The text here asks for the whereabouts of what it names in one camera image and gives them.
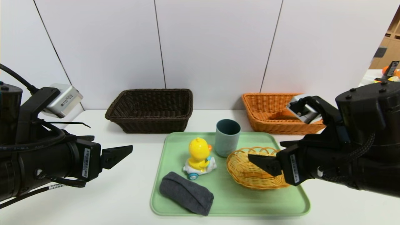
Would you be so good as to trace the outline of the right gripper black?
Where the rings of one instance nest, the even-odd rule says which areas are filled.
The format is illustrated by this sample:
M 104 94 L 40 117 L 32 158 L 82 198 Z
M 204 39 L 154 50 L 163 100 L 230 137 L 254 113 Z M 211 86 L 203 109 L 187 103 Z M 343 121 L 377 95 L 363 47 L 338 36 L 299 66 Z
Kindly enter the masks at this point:
M 332 143 L 282 143 L 282 149 L 276 155 L 248 155 L 248 160 L 273 177 L 284 174 L 285 181 L 293 186 L 309 179 L 320 179 L 337 184 L 332 178 L 318 174 L 320 166 L 333 162 L 337 157 L 337 144 Z

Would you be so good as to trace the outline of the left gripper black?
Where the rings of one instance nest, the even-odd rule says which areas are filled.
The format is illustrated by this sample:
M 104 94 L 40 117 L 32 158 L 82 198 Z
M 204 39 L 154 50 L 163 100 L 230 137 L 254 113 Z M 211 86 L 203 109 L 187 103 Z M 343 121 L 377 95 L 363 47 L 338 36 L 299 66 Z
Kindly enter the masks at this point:
M 34 150 L 32 188 L 51 182 L 84 188 L 102 169 L 110 170 L 130 155 L 133 146 L 103 149 L 102 155 L 100 151 L 99 143 L 85 138 L 69 138 Z

